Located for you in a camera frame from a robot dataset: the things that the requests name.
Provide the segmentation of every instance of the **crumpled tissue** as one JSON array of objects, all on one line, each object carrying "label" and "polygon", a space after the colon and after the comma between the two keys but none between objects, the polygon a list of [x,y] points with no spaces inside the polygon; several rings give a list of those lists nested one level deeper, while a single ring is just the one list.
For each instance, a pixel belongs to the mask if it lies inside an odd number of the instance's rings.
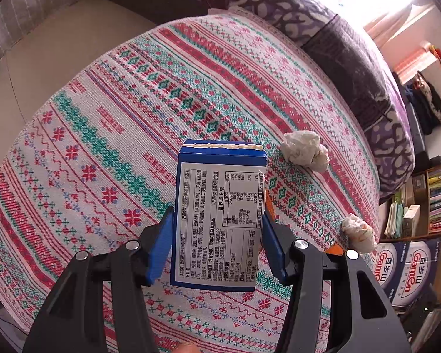
[{"label": "crumpled tissue", "polygon": [[296,165],[310,167],[319,173],[327,170],[330,159],[327,147],[320,143],[317,133],[309,130],[299,130],[284,134],[285,141],[281,143],[281,152],[285,160]]},{"label": "crumpled tissue", "polygon": [[366,254],[377,248],[374,230],[355,214],[349,214],[343,219],[341,230],[349,237],[350,244],[357,252]]}]

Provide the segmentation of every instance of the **biscuit box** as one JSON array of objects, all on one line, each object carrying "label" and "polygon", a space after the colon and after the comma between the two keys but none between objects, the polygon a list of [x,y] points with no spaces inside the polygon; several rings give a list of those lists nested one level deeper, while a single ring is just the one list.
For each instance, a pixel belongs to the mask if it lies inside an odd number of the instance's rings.
[{"label": "biscuit box", "polygon": [[255,290],[266,166],[260,144],[186,140],[176,176],[172,285]]}]

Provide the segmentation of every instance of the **printed box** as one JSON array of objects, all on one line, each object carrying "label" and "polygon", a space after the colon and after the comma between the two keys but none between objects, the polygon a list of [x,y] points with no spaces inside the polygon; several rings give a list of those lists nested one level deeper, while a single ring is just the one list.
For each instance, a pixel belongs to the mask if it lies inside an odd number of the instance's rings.
[{"label": "printed box", "polygon": [[382,243],[374,276],[393,306],[406,307],[435,280],[440,239]]},{"label": "printed box", "polygon": [[172,285],[255,290],[266,165],[259,144],[187,140],[181,147]]}]

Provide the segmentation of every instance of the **finger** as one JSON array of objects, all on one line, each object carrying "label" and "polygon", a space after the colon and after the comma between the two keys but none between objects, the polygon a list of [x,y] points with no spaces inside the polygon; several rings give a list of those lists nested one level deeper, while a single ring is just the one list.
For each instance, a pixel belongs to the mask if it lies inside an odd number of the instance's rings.
[{"label": "finger", "polygon": [[201,353],[197,346],[184,342],[180,344],[172,353]]}]

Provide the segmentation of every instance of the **white label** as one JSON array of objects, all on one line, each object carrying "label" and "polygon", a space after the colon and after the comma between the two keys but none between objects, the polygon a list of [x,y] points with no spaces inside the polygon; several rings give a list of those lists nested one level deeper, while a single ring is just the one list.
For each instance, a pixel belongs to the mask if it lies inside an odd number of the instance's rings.
[{"label": "white label", "polygon": [[266,167],[181,164],[175,279],[254,287]]}]

